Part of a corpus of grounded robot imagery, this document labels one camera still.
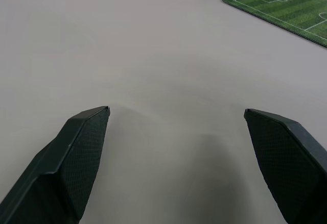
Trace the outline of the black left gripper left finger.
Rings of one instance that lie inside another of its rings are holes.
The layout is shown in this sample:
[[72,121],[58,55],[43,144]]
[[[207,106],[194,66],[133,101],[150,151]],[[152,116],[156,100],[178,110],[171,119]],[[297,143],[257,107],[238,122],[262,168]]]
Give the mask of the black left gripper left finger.
[[39,151],[0,203],[0,224],[79,224],[94,185],[110,108],[82,111]]

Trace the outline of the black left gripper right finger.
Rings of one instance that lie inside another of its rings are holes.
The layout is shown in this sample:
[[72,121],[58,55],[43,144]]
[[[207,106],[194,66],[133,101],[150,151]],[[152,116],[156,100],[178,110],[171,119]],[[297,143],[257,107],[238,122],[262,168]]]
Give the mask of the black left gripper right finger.
[[327,224],[327,150],[298,122],[246,109],[256,159],[287,224]]

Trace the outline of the green soccer field mat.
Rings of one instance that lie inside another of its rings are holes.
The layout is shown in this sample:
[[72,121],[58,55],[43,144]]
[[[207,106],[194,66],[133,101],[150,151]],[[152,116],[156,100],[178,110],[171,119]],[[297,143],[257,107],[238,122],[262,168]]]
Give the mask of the green soccer field mat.
[[222,2],[327,48],[327,0],[222,0]]

